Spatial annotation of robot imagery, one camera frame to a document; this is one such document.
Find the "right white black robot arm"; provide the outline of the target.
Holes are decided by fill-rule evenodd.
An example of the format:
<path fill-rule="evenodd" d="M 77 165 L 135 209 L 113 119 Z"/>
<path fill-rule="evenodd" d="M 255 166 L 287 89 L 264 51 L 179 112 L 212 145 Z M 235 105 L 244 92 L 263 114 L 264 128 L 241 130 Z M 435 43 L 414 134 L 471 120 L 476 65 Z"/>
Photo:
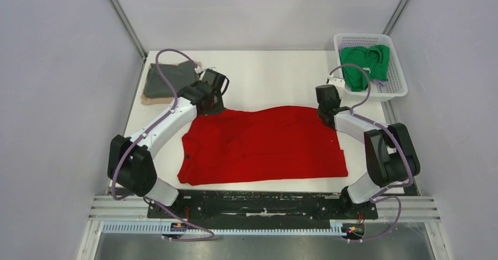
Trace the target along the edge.
<path fill-rule="evenodd" d="M 375 203 L 391 188 L 413 184 L 420 173 L 420 162 L 404 124 L 385 126 L 342 106 L 334 85 L 317 86 L 315 92 L 322 123 L 354 138 L 365 148 L 366 173 L 341 191 L 339 210 L 343 216 L 356 217 L 364 204 Z"/>

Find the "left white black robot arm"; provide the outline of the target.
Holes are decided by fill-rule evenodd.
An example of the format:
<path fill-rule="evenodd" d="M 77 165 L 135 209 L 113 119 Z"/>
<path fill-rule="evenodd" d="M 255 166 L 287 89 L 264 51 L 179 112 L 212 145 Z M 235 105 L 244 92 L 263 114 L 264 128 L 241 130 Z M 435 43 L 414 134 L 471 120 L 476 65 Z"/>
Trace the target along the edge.
<path fill-rule="evenodd" d="M 201 79 L 181 88 L 173 101 L 159 116 L 132 135 L 116 135 L 110 142 L 107 175 L 111 193 L 117 200 L 116 185 L 138 197 L 162 204 L 170 217 L 184 211 L 184 201 L 177 188 L 158 177 L 154 158 L 161 148 L 184 126 L 199 116 L 224 111 L 223 95 L 230 80 L 213 69 L 206 69 Z"/>

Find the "red t-shirt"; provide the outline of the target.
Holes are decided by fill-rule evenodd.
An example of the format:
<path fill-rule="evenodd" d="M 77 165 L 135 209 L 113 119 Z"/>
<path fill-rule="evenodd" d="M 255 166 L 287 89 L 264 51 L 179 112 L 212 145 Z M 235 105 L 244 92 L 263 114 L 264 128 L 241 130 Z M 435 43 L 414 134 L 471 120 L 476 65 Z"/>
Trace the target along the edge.
<path fill-rule="evenodd" d="M 190 185 L 348 176 L 335 130 L 312 107 L 225 110 L 193 120 L 177 175 Z"/>

